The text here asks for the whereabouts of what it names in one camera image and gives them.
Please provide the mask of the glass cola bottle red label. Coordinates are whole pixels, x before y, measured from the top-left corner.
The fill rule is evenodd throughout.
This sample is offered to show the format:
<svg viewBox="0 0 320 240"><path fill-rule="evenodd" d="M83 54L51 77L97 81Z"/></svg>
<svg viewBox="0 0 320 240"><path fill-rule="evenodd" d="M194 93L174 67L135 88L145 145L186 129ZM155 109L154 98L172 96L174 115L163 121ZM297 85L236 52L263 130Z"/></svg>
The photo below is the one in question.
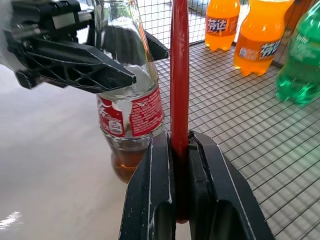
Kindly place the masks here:
<svg viewBox="0 0 320 240"><path fill-rule="evenodd" d="M130 86L98 93L100 129L111 149L112 168L130 181L164 119L159 76L137 0L87 0L94 9L95 46L132 72Z"/></svg>

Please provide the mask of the green soda plastic bottle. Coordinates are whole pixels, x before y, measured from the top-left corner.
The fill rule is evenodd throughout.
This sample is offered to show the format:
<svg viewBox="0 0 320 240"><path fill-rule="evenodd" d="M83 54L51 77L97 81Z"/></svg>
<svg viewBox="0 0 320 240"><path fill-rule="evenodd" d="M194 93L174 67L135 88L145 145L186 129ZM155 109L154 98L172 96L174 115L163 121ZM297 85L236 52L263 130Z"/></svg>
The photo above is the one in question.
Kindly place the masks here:
<svg viewBox="0 0 320 240"><path fill-rule="evenodd" d="M280 101L304 106L320 96L320 0L297 23L275 83Z"/></svg>

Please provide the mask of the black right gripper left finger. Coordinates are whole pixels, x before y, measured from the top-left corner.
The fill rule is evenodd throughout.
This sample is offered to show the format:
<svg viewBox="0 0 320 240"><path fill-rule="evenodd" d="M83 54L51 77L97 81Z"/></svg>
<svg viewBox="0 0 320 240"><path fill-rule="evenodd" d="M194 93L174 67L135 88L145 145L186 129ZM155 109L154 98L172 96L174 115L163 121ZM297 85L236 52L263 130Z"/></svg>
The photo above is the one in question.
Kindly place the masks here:
<svg viewBox="0 0 320 240"><path fill-rule="evenodd" d="M118 240L175 240L176 191L170 138L154 137L126 190Z"/></svg>

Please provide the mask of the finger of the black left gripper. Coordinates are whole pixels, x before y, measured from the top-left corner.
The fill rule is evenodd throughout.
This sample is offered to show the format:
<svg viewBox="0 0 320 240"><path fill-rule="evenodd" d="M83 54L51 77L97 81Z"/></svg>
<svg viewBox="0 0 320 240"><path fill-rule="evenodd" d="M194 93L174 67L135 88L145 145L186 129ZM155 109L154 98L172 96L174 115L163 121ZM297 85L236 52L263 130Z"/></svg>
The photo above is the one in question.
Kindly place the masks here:
<svg viewBox="0 0 320 240"><path fill-rule="evenodd" d="M153 62L169 57L169 49L152 34L106 25L101 31L101 50L117 62Z"/></svg>
<svg viewBox="0 0 320 240"><path fill-rule="evenodd" d="M29 66L41 77L93 94L130 87L136 75L94 46L32 38L25 45Z"/></svg>

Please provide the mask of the red rod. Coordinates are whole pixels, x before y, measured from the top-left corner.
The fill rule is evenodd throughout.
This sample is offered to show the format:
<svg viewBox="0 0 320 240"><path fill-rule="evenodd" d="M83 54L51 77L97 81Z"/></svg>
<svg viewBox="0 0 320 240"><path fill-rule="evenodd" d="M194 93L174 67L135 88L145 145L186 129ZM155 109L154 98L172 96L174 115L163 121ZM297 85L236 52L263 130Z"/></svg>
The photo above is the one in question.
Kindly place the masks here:
<svg viewBox="0 0 320 240"><path fill-rule="evenodd" d="M170 137L176 193L176 222L189 220L188 170L189 20L188 0L172 0L170 32Z"/></svg>

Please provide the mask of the orange soda plastic bottle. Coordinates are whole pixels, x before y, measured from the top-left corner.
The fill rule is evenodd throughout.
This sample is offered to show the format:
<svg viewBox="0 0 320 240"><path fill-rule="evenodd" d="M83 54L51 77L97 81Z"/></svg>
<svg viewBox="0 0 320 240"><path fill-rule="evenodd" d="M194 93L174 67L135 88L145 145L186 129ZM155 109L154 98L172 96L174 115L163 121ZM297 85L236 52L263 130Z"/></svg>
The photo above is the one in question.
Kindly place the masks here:
<svg viewBox="0 0 320 240"><path fill-rule="evenodd" d="M240 14L239 0L210 0L205 17L205 45L227 51L235 39Z"/></svg>
<svg viewBox="0 0 320 240"><path fill-rule="evenodd" d="M295 0L249 0L240 26L233 66L246 77L266 73L285 31L285 14Z"/></svg>

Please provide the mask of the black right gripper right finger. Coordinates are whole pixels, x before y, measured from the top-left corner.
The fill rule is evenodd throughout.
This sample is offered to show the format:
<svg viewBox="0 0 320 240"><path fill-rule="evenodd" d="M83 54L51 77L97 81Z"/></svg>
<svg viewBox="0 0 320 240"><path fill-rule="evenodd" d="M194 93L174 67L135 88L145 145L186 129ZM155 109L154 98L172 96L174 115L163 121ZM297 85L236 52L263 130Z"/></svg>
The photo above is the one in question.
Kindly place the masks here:
<svg viewBox="0 0 320 240"><path fill-rule="evenodd" d="M276 240L243 175L209 136L189 132L191 240Z"/></svg>

